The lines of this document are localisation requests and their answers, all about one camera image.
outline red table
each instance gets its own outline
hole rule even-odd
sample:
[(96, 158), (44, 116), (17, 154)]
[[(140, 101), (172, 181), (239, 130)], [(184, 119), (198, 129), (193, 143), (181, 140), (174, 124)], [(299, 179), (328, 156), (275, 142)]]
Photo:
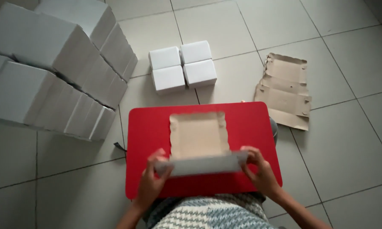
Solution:
[[(224, 111), (231, 150), (243, 145), (259, 148), (280, 186), (283, 184), (267, 106), (263, 102), (135, 108), (129, 113), (127, 136), (126, 196), (134, 199), (147, 158), (157, 149), (171, 153), (171, 114)], [(254, 165), (249, 168), (256, 172)], [(255, 191), (243, 172), (206, 174), (169, 179), (159, 197), (213, 195)]]

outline person's left hand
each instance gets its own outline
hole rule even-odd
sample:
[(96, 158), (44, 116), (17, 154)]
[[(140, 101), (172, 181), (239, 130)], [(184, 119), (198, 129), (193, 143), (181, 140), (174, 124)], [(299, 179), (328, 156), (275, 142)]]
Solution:
[(165, 173), (158, 179), (154, 176), (154, 164), (157, 161), (166, 161), (165, 151), (158, 149), (147, 159), (147, 168), (144, 170), (140, 185), (137, 191), (137, 198), (133, 204), (136, 204), (142, 211), (146, 211), (157, 199), (165, 182), (170, 177), (173, 167), (167, 168)]

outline gray white pattern fabric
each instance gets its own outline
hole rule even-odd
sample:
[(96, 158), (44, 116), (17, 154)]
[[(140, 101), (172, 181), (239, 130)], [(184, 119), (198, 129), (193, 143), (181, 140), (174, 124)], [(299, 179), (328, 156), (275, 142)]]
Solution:
[(251, 193), (167, 198), (150, 213), (147, 229), (272, 229), (263, 201)]

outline red tray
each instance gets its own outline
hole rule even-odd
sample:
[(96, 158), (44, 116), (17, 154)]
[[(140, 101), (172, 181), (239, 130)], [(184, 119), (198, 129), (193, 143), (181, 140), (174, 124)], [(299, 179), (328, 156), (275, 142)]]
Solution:
[[(280, 167), (271, 132), (269, 113), (263, 102), (222, 103), (192, 106), (135, 108), (129, 113), (127, 136), (126, 196), (134, 199), (147, 158), (157, 149), (171, 153), (171, 114), (224, 111), (231, 150), (243, 145), (259, 148), (269, 161), (280, 186)], [(256, 172), (254, 165), (249, 168)], [(243, 172), (207, 174), (169, 179), (159, 197), (213, 195), (256, 191)]]

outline hand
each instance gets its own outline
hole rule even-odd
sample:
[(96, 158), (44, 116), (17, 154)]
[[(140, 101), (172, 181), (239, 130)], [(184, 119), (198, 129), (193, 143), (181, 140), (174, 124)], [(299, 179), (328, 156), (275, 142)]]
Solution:
[(259, 149), (252, 146), (242, 146), (241, 150), (249, 151), (247, 163), (255, 164), (258, 168), (258, 172), (254, 174), (246, 164), (241, 164), (243, 172), (248, 176), (259, 192), (268, 196), (271, 200), (277, 198), (283, 190), (277, 183), (269, 162), (263, 158)]
[(154, 176), (154, 164), (157, 161), (167, 160), (163, 155), (165, 155), (165, 151), (163, 149), (158, 149), (147, 159), (147, 168), (143, 172), (137, 191), (137, 198), (133, 202), (133, 204), (139, 207), (142, 211), (146, 211), (153, 204), (154, 200), (157, 199), (166, 180), (170, 177), (170, 174), (173, 171), (173, 167), (169, 167), (160, 179)]

